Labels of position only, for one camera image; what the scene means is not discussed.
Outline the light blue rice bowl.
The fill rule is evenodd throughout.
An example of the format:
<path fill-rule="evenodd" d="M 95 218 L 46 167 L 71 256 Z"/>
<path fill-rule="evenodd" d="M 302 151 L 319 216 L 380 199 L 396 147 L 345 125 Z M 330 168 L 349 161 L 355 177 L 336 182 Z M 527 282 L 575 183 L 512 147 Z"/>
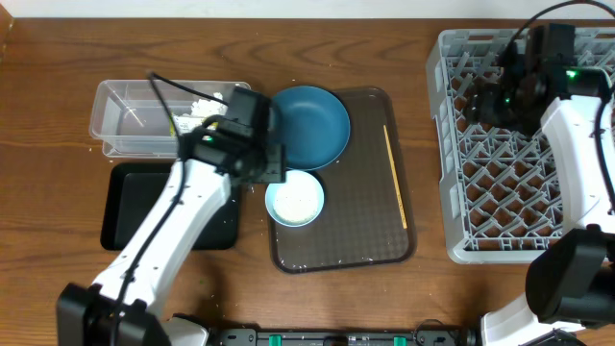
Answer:
<path fill-rule="evenodd" d="M 265 191 L 265 207 L 273 220 L 283 226 L 298 228 L 314 221 L 325 204 L 321 183 L 301 170 L 285 173 L 285 182 L 270 184 Z"/>

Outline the white tissue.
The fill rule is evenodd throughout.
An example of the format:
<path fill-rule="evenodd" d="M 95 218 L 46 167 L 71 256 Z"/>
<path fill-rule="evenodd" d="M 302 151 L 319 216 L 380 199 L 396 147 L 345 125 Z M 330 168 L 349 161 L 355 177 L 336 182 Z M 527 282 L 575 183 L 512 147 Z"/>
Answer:
<path fill-rule="evenodd" d="M 220 92 L 215 92 L 213 97 L 221 102 L 223 101 L 223 95 Z M 200 118 L 206 118 L 212 115 L 224 115 L 228 107 L 221 102 L 200 98 L 198 101 L 192 103 L 190 115 Z"/>

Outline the dark blue plate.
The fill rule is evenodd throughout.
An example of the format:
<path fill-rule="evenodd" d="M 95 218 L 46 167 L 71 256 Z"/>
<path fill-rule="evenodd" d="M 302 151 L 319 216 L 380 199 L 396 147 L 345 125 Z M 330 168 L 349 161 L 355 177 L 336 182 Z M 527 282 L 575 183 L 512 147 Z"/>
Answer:
<path fill-rule="evenodd" d="M 285 149 L 289 169 L 318 170 L 336 160 L 351 136 L 351 121 L 342 101 L 317 86 L 293 86 L 272 98 L 279 121 L 274 141 Z"/>

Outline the yellow snack wrapper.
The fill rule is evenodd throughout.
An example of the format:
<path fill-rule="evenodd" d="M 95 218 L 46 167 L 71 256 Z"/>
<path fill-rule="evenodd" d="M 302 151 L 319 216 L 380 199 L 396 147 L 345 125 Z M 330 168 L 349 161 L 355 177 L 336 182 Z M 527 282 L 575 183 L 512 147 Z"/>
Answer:
<path fill-rule="evenodd" d="M 174 137 L 177 134 L 186 134 L 192 132 L 195 128 L 201 126 L 206 121 L 205 117 L 191 116 L 187 114 L 173 114 L 169 125 L 169 134 Z"/>

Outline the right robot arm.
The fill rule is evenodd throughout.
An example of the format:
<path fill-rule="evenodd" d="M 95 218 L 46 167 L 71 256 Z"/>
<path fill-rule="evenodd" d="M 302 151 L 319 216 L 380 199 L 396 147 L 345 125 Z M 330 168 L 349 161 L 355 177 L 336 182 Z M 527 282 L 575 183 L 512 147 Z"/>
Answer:
<path fill-rule="evenodd" d="M 580 67 L 576 29 L 528 31 L 523 53 L 509 42 L 501 79 L 479 86 L 463 111 L 471 123 L 542 133 L 563 205 L 563 236 L 535 259 L 524 293 L 480 320 L 480 345 L 562 345 L 614 321 L 614 86 L 599 67 Z"/>

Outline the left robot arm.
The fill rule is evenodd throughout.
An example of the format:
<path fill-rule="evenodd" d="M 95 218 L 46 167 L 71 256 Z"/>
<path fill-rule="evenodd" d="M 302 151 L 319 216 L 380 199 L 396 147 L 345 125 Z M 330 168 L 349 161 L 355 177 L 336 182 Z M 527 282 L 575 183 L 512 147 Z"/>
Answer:
<path fill-rule="evenodd" d="M 241 184 L 281 183 L 285 158 L 269 139 L 270 98 L 236 87 L 223 115 L 178 140 L 178 158 L 155 205 L 90 287 L 68 284 L 57 305 L 60 345 L 205 345 L 191 317 L 161 317 L 197 238 Z"/>

